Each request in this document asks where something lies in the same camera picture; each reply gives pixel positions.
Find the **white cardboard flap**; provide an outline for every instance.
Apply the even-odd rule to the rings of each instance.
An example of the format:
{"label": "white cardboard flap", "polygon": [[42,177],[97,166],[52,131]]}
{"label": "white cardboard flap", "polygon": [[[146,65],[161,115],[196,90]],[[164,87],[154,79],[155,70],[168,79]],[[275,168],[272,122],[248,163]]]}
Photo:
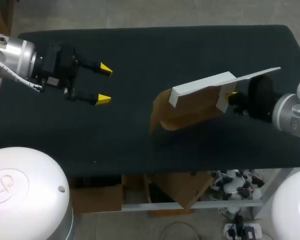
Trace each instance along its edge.
{"label": "white cardboard flap", "polygon": [[253,77],[269,73],[278,69],[281,68],[273,67],[237,78],[234,75],[232,75],[231,72],[227,71],[217,75],[205,77],[196,81],[191,81],[182,85],[174,86],[171,90],[169,103],[171,103],[172,106],[176,107],[178,97],[194,93],[209,86],[222,85],[219,92],[219,99],[216,103],[216,107],[225,113],[228,107],[228,102],[226,101],[225,95],[231,94],[234,91],[236,82],[251,79]]}

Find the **black table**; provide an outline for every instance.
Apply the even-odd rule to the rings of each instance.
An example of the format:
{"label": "black table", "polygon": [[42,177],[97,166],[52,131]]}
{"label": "black table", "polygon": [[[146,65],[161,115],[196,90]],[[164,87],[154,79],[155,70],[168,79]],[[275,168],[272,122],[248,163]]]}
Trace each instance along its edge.
{"label": "black table", "polygon": [[[68,43],[113,69],[110,79],[81,70],[77,89],[112,97],[93,107],[64,100],[62,91],[4,80],[0,148],[29,147],[53,157],[68,176],[300,167],[300,138],[269,123],[234,115],[149,136],[152,102],[173,86],[230,71],[269,73],[281,93],[300,82],[300,48],[282,25],[194,26],[32,32],[20,38],[44,51]],[[248,81],[236,90],[246,91]]]}

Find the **wires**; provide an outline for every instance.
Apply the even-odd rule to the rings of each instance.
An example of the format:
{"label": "wires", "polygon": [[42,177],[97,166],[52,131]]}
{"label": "wires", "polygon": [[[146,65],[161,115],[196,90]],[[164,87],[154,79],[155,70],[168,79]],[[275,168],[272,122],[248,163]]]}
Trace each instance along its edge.
{"label": "wires", "polygon": [[162,234],[161,234],[159,240],[163,240],[163,239],[164,239],[164,236],[166,235],[167,230],[168,230],[171,226],[176,225],[176,224],[182,224],[182,225],[188,226],[188,227],[189,227],[190,229],[192,229],[192,231],[194,232],[196,240],[200,240],[200,237],[199,237],[198,232],[197,232],[190,224],[185,223],[185,222],[182,222],[182,221],[175,221],[175,222],[172,222],[172,223],[168,224],[168,225],[163,229]]}
{"label": "wires", "polygon": [[6,71],[8,74],[10,74],[13,77],[14,81],[27,85],[29,88],[37,92],[40,92],[40,90],[42,90],[42,86],[23,79],[22,77],[18,76],[15,72],[13,72],[9,67],[4,65],[2,62],[0,62],[0,68]]}
{"label": "wires", "polygon": [[271,238],[271,240],[274,240],[274,238],[273,238],[269,233],[266,233],[266,232],[263,231],[263,232],[262,232],[262,235],[263,235],[263,234],[264,234],[264,235],[267,235],[269,238]]}

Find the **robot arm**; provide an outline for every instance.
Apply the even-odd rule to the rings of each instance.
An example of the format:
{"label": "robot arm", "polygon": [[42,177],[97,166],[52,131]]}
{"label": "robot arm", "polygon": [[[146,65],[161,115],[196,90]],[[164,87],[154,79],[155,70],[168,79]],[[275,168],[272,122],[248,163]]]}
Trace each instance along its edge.
{"label": "robot arm", "polygon": [[39,56],[32,42],[0,34],[0,78],[20,82],[37,92],[44,92],[46,86],[55,87],[63,90],[65,99],[71,101],[108,103],[109,96],[76,90],[80,67],[106,76],[113,72],[102,62],[85,59],[72,46],[51,43]]}
{"label": "robot arm", "polygon": [[228,97],[235,113],[272,123],[280,131],[300,137],[300,84],[296,94],[274,91],[272,80],[265,76],[252,78],[248,94],[238,92]]}

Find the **floor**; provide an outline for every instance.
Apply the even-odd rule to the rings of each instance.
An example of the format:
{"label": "floor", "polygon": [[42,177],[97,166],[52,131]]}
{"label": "floor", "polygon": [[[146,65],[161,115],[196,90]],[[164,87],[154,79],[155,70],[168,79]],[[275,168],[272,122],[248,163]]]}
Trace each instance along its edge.
{"label": "floor", "polygon": [[[300,0],[21,0],[15,4],[12,35],[59,29],[259,24],[287,25],[300,46]],[[178,217],[111,212],[76,215],[75,220],[77,240],[159,240],[172,222],[192,225],[202,240],[221,240],[226,219],[216,209],[203,209]],[[277,239],[270,217],[259,222]],[[196,238],[180,225],[169,239]]]}

